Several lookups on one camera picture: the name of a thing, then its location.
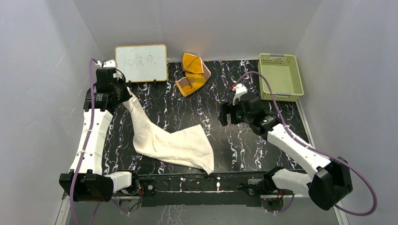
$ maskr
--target cloth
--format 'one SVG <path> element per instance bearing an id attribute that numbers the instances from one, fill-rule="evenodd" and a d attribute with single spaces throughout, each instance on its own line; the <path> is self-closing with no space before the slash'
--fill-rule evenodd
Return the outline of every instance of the cloth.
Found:
<path id="1" fill-rule="evenodd" d="M 178 89 L 184 97 L 194 93 L 201 88 L 210 78 L 210 70 L 206 67 L 200 57 L 184 53 L 183 71 L 185 77 L 176 82 Z"/>
<path id="2" fill-rule="evenodd" d="M 123 105 L 133 121 L 133 145 L 136 152 L 164 162 L 214 171 L 213 149 L 201 125 L 169 133 L 153 124 L 142 109 L 138 98 L 132 95 Z"/>

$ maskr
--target black marble table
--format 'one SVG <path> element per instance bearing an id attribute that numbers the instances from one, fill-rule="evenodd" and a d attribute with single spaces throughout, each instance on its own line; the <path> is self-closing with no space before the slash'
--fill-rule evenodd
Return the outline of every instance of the black marble table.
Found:
<path id="1" fill-rule="evenodd" d="M 230 87 L 247 71 L 258 71 L 257 60 L 208 61 L 211 78 L 198 91 L 183 97 L 176 80 L 184 76 L 181 63 L 168 64 L 168 81 L 133 83 L 131 91 L 138 97 L 149 119 L 168 132 L 175 132 L 200 124 L 214 151 L 214 172 L 267 171 L 279 165 L 287 169 L 301 169 L 294 160 L 274 145 L 255 135 L 246 124 L 221 126 L 217 120 L 220 101 L 232 100 Z M 259 92 L 257 76 L 242 82 L 249 91 Z M 263 101 L 276 113 L 271 101 Z M 296 103 L 278 102 L 291 129 L 308 141 L 306 130 Z M 133 170 L 138 174 L 200 173 L 198 169 L 165 163 L 138 154 L 133 146 L 134 130 L 130 113 L 122 104 L 116 109 L 104 147 L 104 174 L 118 170 Z"/>

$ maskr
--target whiteboard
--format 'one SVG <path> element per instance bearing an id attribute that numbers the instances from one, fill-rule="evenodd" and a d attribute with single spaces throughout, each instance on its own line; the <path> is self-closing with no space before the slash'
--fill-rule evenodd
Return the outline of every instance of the whiteboard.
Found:
<path id="1" fill-rule="evenodd" d="M 115 60 L 127 82 L 165 81 L 168 78 L 165 45 L 118 46 Z"/>

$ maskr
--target white towel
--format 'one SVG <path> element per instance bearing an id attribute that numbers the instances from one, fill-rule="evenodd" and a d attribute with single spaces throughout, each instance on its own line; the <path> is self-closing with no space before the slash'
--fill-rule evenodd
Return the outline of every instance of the white towel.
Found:
<path id="1" fill-rule="evenodd" d="M 129 93 L 133 97 L 123 105 L 131 113 L 136 152 L 164 162 L 204 169 L 207 174 L 214 171 L 213 149 L 200 125 L 169 133 L 153 124 L 138 98 L 130 90 Z"/>

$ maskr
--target plastic basket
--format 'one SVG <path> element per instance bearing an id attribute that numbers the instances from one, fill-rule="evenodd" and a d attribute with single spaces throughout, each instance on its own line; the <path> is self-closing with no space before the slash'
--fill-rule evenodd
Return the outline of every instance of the plastic basket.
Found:
<path id="1" fill-rule="evenodd" d="M 295 102 L 304 95 L 294 55 L 260 54 L 259 72 L 267 79 L 277 101 Z M 265 81 L 260 79 L 260 96 L 272 100 Z"/>

